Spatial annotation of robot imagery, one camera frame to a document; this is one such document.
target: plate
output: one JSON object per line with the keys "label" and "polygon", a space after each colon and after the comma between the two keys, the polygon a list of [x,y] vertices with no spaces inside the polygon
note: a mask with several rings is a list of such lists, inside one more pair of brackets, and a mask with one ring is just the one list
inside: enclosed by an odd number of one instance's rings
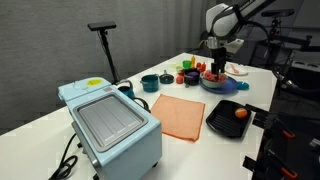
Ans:
{"label": "plate", "polygon": [[244,67],[241,67],[241,66],[237,66],[237,65],[233,65],[235,69],[237,69],[239,71],[238,74],[234,73],[233,72],[233,69],[230,67],[230,65],[227,65],[226,68],[225,68],[225,71],[228,73],[228,74],[232,74],[232,75],[235,75],[235,76],[245,76],[245,75],[248,75],[248,71],[244,68]]}
{"label": "plate", "polygon": [[238,83],[232,77],[228,77],[225,83],[220,88],[209,88],[202,83],[202,79],[200,78],[200,85],[203,89],[216,93],[216,94],[228,94],[237,89]]}

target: light blue toaster oven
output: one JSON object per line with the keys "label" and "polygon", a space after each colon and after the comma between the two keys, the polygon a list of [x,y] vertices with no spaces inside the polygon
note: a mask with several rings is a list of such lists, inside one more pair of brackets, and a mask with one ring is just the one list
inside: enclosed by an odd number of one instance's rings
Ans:
{"label": "light blue toaster oven", "polygon": [[110,82],[95,77],[58,88],[101,180],[140,179],[161,158],[161,124]]}

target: orange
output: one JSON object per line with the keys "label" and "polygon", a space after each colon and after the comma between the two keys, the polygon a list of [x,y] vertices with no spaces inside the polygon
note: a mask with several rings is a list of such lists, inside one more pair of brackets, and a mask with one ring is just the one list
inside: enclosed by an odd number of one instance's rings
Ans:
{"label": "orange", "polygon": [[245,108],[238,108],[234,114],[236,115],[237,118],[242,119],[247,117],[248,111]]}

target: toaster oven handle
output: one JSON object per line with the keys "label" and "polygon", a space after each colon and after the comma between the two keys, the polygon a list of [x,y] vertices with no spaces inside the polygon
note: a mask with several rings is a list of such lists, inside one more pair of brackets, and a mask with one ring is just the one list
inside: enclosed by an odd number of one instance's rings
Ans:
{"label": "toaster oven handle", "polygon": [[92,153],[90,147],[89,147],[89,144],[88,142],[86,141],[86,139],[84,138],[83,134],[81,133],[81,130],[79,128],[79,126],[77,125],[76,122],[72,122],[71,123],[74,131],[76,132],[82,146],[83,146],[83,149],[85,151],[85,153],[88,155],[90,161],[91,161],[91,164],[93,165],[94,168],[99,168],[101,167],[99,161],[97,160],[97,158],[95,157],[95,155]]}

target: black stand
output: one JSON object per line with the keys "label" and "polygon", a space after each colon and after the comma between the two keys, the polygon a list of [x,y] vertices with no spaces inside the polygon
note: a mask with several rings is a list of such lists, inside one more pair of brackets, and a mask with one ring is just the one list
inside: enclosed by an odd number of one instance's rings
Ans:
{"label": "black stand", "polygon": [[109,43],[107,41],[108,31],[100,30],[99,33],[100,33],[100,37],[102,39],[103,48],[104,48],[105,53],[106,53],[106,55],[108,57],[110,69],[111,69],[111,72],[112,72],[112,76],[113,76],[112,84],[116,84],[117,82],[119,82],[119,80],[118,80],[118,77],[117,77],[117,74],[116,74],[116,71],[115,71],[115,68],[114,68],[114,65],[113,65],[112,57],[111,57],[111,54],[110,54],[110,50],[109,50]]}

